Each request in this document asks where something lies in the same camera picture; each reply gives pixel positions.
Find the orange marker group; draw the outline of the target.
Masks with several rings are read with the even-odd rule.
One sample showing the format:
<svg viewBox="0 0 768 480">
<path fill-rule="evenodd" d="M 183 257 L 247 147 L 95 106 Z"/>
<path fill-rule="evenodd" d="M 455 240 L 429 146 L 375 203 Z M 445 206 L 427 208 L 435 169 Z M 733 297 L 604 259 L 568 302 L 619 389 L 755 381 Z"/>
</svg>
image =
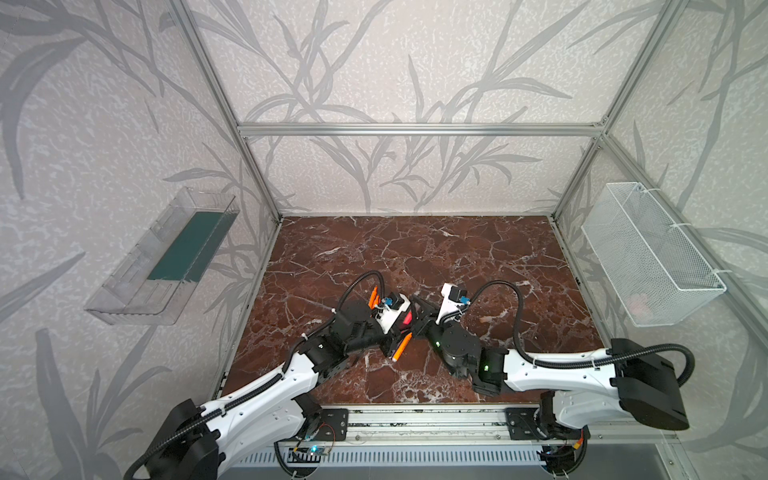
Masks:
<svg viewBox="0 0 768 480">
<path fill-rule="evenodd" d="M 409 342 L 411 341 L 412 338 L 413 338 L 413 334 L 412 333 L 408 333 L 402 339 L 402 341 L 398 344 L 397 349 L 395 350 L 395 352 L 394 352 L 394 354 L 392 356 L 392 361 L 393 362 L 397 362 L 400 359 L 400 357 L 402 356 L 403 352 L 407 348 L 407 346 L 408 346 L 408 344 L 409 344 Z"/>
</svg>

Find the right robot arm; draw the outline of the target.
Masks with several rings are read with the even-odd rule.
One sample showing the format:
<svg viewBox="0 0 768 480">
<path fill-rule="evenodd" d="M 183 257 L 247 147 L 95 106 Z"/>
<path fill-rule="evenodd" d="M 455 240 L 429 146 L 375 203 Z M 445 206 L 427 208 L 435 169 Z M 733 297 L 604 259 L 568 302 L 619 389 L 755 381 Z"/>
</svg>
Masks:
<svg viewBox="0 0 768 480">
<path fill-rule="evenodd" d="M 412 333 L 430 342 L 450 375 L 468 380 L 475 393 L 487 397 L 540 392 L 536 429 L 545 438 L 625 418 L 657 430 L 689 429 L 681 395 L 695 370 L 689 348 L 675 343 L 643 347 L 614 338 L 593 351 L 529 353 L 520 337 L 524 296 L 516 284 L 504 285 L 517 301 L 510 349 L 488 346 L 461 325 L 477 295 L 446 284 L 440 304 L 412 296 Z"/>
</svg>

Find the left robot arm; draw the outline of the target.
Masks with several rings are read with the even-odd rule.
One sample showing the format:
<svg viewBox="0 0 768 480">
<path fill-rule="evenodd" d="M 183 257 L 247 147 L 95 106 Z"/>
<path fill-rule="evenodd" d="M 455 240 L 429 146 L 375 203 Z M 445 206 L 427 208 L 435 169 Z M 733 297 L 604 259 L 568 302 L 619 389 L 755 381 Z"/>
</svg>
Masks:
<svg viewBox="0 0 768 480">
<path fill-rule="evenodd" d="M 146 471 L 150 479 L 216 479 L 250 453 L 297 435 L 321 412 L 309 396 L 313 389 L 346 369 L 352 353 L 378 348 L 390 355 L 402 338 L 410 301 L 384 295 L 376 270 L 353 283 L 370 277 L 378 285 L 369 300 L 351 301 L 347 288 L 330 318 L 303 334 L 272 371 L 205 404 L 174 407 L 125 478 Z"/>
</svg>

